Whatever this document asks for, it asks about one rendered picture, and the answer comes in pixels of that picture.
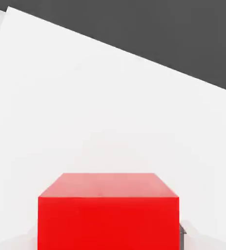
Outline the small red cube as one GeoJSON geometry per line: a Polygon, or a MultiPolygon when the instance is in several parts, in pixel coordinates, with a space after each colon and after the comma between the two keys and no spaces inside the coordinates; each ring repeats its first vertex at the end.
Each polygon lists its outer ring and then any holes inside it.
{"type": "Polygon", "coordinates": [[[64,173],[38,198],[38,250],[180,250],[179,196],[153,173],[64,173]]]}

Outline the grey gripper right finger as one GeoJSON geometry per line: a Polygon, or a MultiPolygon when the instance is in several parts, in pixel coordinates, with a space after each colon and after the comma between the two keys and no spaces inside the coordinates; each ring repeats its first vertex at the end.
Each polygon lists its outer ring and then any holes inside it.
{"type": "Polygon", "coordinates": [[[191,222],[182,220],[180,225],[185,232],[181,234],[180,250],[226,250],[226,242],[199,233],[191,222]]]}

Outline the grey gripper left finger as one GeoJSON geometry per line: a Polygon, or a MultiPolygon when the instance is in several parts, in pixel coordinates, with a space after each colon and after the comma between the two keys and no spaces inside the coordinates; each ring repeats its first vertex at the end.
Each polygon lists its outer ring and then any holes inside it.
{"type": "Polygon", "coordinates": [[[1,250],[38,250],[37,232],[37,226],[34,226],[28,233],[6,240],[1,250]]]}

